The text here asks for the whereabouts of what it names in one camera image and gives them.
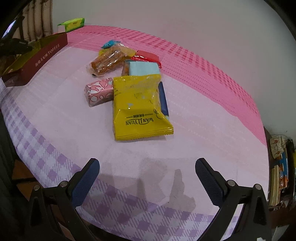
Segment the red candy wrapper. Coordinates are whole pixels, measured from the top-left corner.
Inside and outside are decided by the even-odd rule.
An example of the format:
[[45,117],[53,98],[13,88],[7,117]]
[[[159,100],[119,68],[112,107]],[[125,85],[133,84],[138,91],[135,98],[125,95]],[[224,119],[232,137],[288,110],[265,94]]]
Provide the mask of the red candy wrapper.
[[144,62],[156,62],[161,69],[161,62],[156,54],[152,54],[146,51],[139,50],[135,56],[131,57],[131,60],[144,61]]

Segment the food package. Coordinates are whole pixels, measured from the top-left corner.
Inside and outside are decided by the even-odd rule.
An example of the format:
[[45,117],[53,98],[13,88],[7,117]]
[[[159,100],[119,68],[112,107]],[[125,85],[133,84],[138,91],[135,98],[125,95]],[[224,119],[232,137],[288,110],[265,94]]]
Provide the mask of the food package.
[[3,73],[6,87],[29,83],[37,71],[68,44],[67,34],[53,34],[31,42],[33,50],[20,55]]
[[101,49],[101,50],[99,51],[99,56],[102,55],[103,53],[105,53],[106,51],[107,51],[107,49]]
[[102,48],[102,49],[108,49],[108,48],[110,48],[110,47],[112,47],[113,45],[118,44],[118,43],[120,43],[120,41],[110,40],[110,41],[108,41],[107,43],[105,43],[101,48]]
[[[160,72],[159,72],[159,67],[157,63],[155,62],[131,61],[129,63],[129,74],[139,76],[139,75],[148,75],[148,74],[160,74]],[[165,90],[163,88],[162,82],[159,83],[158,90],[159,90],[161,112],[165,115],[167,119],[169,119],[168,105],[165,98]]]
[[131,58],[131,60],[144,61],[144,62],[156,62],[158,64],[158,67],[161,68],[161,62],[159,60],[159,57],[156,54],[149,53],[146,51],[139,50],[135,54],[135,56]]
[[116,140],[173,134],[172,124],[161,112],[160,80],[160,74],[113,78]]
[[97,80],[87,84],[84,93],[90,107],[113,100],[113,79]]
[[121,76],[127,76],[129,75],[129,61],[125,61],[123,65],[123,69],[121,72]]
[[88,70],[95,76],[103,76],[122,67],[124,61],[134,55],[135,52],[135,50],[122,45],[113,45],[92,61]]
[[129,66],[130,75],[160,74],[159,67],[155,62],[131,61]]
[[84,26],[84,21],[85,21],[84,18],[74,18],[58,24],[57,30],[59,33],[62,33],[62,32],[68,33],[75,29],[82,28]]

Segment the candy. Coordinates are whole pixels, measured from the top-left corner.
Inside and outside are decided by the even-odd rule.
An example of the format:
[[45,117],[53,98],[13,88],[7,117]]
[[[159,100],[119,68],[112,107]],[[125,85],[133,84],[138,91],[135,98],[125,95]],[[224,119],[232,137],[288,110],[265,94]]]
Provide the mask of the candy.
[[129,75],[129,61],[125,61],[123,65],[123,69],[121,72],[121,76],[127,76]]
[[[130,75],[160,74],[159,67],[155,62],[131,61],[129,63],[130,63],[130,66],[129,66]],[[165,115],[167,119],[169,119],[168,105],[166,102],[165,90],[163,88],[162,82],[159,83],[158,90],[159,90],[161,112]]]
[[173,134],[172,124],[161,112],[160,80],[159,74],[113,78],[116,140]]
[[101,50],[99,51],[99,56],[102,55],[103,53],[105,53],[106,51],[107,51],[107,49],[101,49]]
[[131,57],[131,60],[144,61],[144,62],[156,62],[158,67],[161,68],[161,62],[156,54],[152,54],[146,51],[139,50],[135,56]]
[[113,79],[97,80],[87,84],[84,93],[90,107],[113,100]]
[[133,49],[122,45],[113,45],[92,61],[88,66],[88,70],[95,76],[103,76],[122,67],[124,61],[134,54],[135,50]]
[[105,43],[101,48],[102,49],[107,49],[107,48],[110,48],[110,47],[112,47],[113,45],[115,45],[117,43],[120,43],[120,41],[110,40],[107,43]]

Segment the pink tablecloth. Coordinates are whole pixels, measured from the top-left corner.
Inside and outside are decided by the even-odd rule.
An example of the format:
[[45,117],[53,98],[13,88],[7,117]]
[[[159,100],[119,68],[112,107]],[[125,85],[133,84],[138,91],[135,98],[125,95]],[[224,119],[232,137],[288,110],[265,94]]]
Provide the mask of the pink tablecloth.
[[[93,77],[86,65],[110,39],[160,57],[174,135],[116,142],[112,102],[88,107],[83,89]],[[100,161],[77,209],[84,219],[131,240],[196,240],[218,210],[195,174],[200,157],[225,179],[260,183],[267,195],[260,115],[229,76],[177,44],[133,30],[85,26],[68,33],[68,42],[26,86],[0,81],[0,107],[20,158],[44,187],[69,180],[92,157]]]

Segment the yellow snack package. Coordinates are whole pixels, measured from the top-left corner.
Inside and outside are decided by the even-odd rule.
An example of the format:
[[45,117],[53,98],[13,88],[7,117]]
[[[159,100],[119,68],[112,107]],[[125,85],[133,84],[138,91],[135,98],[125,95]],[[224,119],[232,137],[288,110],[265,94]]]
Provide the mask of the yellow snack package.
[[[116,44],[120,48],[120,50],[127,56],[127,57],[133,57],[136,54],[136,51],[124,46],[123,44]],[[108,49],[100,49],[99,56],[101,56],[103,53],[105,53]]]
[[161,112],[160,74],[113,78],[113,123],[116,140],[132,140],[174,133]]

